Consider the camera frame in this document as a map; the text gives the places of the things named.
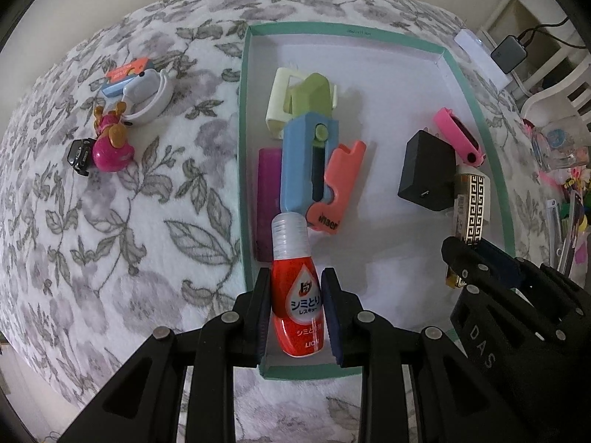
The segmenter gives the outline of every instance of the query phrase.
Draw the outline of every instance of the red bottle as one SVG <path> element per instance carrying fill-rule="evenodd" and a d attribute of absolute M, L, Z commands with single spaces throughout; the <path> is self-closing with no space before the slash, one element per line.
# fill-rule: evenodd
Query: red bottle
<path fill-rule="evenodd" d="M 271 223 L 273 326 L 284 352 L 302 357 L 324 344 L 324 313 L 308 228 L 299 213 L 281 213 Z"/>

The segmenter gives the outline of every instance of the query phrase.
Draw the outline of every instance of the clear bottle cap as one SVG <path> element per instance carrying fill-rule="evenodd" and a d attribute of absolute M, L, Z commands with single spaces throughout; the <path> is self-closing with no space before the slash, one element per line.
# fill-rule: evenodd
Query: clear bottle cap
<path fill-rule="evenodd" d="M 312 255 L 308 222 L 299 213 L 279 213 L 271 222 L 273 259 L 291 260 Z"/>

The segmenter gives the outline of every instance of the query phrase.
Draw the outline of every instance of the black charger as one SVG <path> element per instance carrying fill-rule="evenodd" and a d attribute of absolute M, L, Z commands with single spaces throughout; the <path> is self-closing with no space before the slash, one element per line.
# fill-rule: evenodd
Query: black charger
<path fill-rule="evenodd" d="M 491 58 L 505 74 L 511 73 L 526 57 L 527 50 L 513 35 L 505 38 L 491 53 Z"/>

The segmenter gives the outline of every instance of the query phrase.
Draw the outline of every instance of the purple case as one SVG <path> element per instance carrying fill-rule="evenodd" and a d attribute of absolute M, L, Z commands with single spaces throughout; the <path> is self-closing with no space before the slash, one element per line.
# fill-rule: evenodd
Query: purple case
<path fill-rule="evenodd" d="M 271 222 L 281 213 L 280 192 L 281 148 L 261 148 L 256 192 L 255 257 L 264 263 L 273 262 Z"/>

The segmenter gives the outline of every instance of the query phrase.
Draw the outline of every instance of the pink clip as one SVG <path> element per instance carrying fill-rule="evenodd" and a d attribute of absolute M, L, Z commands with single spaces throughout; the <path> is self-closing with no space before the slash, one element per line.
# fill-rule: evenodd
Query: pink clip
<path fill-rule="evenodd" d="M 453 111 L 442 108 L 435 114 L 433 120 L 466 165 L 477 168 L 484 163 L 484 153 L 478 142 L 453 114 Z"/>
<path fill-rule="evenodd" d="M 330 234 L 337 232 L 349 204 L 366 148 L 365 143 L 356 141 L 351 150 L 344 144 L 339 144 L 339 147 L 333 151 L 324 172 L 324 182 L 333 191 L 335 197 L 328 204 L 316 202 L 310 206 L 305 217 L 313 230 Z"/>

